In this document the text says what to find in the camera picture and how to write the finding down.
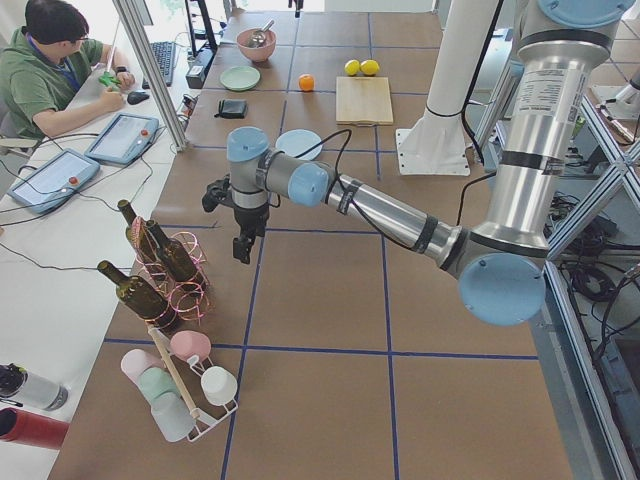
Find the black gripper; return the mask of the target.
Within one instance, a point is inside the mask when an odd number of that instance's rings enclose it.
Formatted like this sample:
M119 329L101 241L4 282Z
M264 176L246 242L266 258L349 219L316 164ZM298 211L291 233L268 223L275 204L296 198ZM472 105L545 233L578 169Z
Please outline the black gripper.
M270 206L257 208L234 207L234 219L240 227L238 237L232 242L233 258L242 264L251 263L251 251L256 237L263 237L270 216Z

